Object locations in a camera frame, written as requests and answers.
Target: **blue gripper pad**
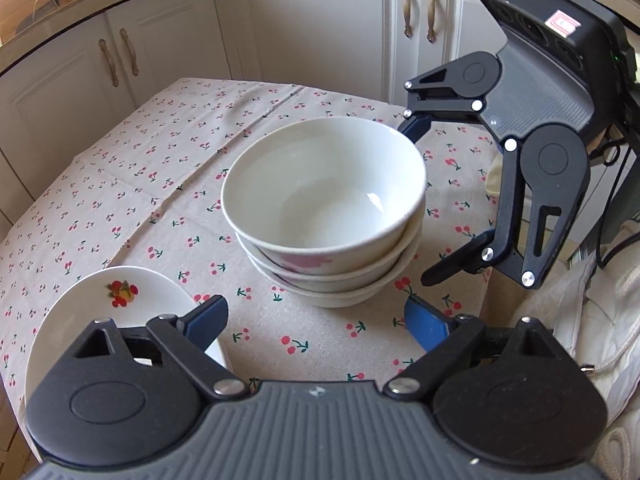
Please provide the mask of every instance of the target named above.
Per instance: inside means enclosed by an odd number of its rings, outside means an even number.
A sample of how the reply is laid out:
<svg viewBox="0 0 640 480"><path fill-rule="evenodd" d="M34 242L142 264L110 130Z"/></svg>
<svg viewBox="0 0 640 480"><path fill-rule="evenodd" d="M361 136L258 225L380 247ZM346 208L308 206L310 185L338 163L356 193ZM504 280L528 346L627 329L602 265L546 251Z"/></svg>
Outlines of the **blue gripper pad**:
<svg viewBox="0 0 640 480"><path fill-rule="evenodd" d="M455 321L419 296L409 296L404 304L404 326L425 352L444 341Z"/></svg>

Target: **tablecloth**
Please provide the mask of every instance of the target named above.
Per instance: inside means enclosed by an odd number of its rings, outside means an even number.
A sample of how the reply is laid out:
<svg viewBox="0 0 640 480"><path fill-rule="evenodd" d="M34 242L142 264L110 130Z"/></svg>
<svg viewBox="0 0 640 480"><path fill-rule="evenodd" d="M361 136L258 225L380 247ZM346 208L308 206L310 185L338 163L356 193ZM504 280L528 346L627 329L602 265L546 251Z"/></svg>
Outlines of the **tablecloth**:
<svg viewBox="0 0 640 480"><path fill-rule="evenodd" d="M423 240L408 269L371 300L306 306L253 268L220 209L228 168L277 127L325 116L395 127L402 108L303 86L182 79L76 156L0 244L0 373L14 411L51 305L107 266L159 271L195 302L223 294L230 319L220 342L252 388L266 379L382 384L424 353L402 319L412 292L447 315L478 314L489 271L419 283L494 220L484 179L497 150L477 126L434 123L418 142L429 181Z"/></svg>

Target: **fruit decal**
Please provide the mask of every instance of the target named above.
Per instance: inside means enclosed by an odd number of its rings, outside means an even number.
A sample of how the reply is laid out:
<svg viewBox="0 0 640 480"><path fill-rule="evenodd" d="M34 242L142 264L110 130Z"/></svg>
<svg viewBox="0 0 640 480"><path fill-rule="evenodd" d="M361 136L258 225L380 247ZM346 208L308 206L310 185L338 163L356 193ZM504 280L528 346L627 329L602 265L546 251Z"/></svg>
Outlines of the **fruit decal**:
<svg viewBox="0 0 640 480"><path fill-rule="evenodd" d="M113 298L111 304L114 307L127 306L127 303L133 301L138 294L138 288L135 285L129 285L126 280L124 282L116 280L106 287L109 289L109 297Z"/></svg>

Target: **brass handle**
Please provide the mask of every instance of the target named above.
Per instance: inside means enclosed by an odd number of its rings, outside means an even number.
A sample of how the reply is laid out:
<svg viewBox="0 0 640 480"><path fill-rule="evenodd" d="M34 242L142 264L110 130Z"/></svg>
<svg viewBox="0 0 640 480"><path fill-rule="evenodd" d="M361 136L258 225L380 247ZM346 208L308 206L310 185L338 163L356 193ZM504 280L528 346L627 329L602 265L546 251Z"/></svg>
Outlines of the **brass handle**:
<svg viewBox="0 0 640 480"><path fill-rule="evenodd" d="M414 35L414 28L411 26L411 0L404 0L402 12L404 13L404 35L410 38Z"/></svg>
<svg viewBox="0 0 640 480"><path fill-rule="evenodd" d="M429 24L429 30L427 32L427 40L429 43L435 43L436 31L433 30L434 22L436 21L436 0L431 0L429 9L427 10L427 22Z"/></svg>
<svg viewBox="0 0 640 480"><path fill-rule="evenodd" d="M129 51L129 57L131 58L131 73L133 75L138 75L138 64L136 62L136 49L133 48L133 45L129 41L129 35L124 28L120 29L120 35L122 37L122 41L127 45L127 50Z"/></svg>
<svg viewBox="0 0 640 480"><path fill-rule="evenodd" d="M111 53L107 48L107 42L104 40L100 40L98 41L98 46L100 46L100 49L104 54L104 59L107 60L107 63L109 65L109 70L111 71L111 83L113 83L114 86L118 86L120 82L118 81L118 76L116 75L116 64L113 62L113 57L111 57Z"/></svg>

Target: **white plate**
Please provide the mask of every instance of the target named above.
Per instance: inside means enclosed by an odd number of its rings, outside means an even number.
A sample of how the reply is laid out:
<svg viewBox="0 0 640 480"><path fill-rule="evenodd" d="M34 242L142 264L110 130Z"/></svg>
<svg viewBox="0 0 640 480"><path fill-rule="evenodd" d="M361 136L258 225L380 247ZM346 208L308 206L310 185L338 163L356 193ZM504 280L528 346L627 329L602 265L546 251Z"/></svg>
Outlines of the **white plate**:
<svg viewBox="0 0 640 480"><path fill-rule="evenodd" d="M159 314L183 316L194 307L180 285L154 270L121 266L90 274L58 298L40 326L27 364L25 400L92 320L111 317L120 328L145 326ZM206 353L231 370L217 340Z"/></svg>

